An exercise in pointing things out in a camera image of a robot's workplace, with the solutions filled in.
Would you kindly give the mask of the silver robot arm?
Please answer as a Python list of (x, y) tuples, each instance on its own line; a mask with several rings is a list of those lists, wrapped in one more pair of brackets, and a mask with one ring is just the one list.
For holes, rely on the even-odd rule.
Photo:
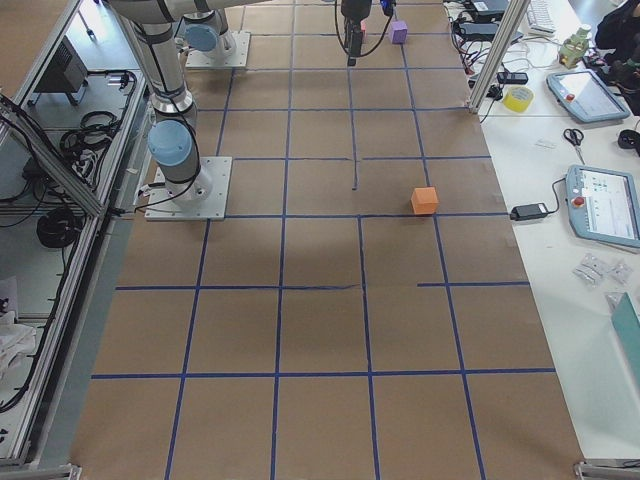
[(151, 207), (161, 215), (194, 218), (207, 206), (226, 207), (231, 159), (203, 157), (196, 137), (198, 109), (187, 87), (173, 26), (187, 17), (184, 36), (195, 50), (216, 59), (236, 52), (225, 9), (240, 1), (112, 1), (127, 41), (150, 85), (155, 114), (148, 151), (164, 178), (165, 196)]
[[(365, 37), (363, 22), (369, 16), (369, 1), (334, 2), (334, 29), (339, 46), (346, 56), (346, 65), (353, 67), (357, 60), (371, 51), (362, 52)], [(223, 10), (211, 11), (207, 17), (183, 17), (185, 25), (181, 37), (182, 48), (189, 52), (187, 65), (192, 68), (230, 68), (246, 65), (246, 50), (250, 34), (228, 29)]]

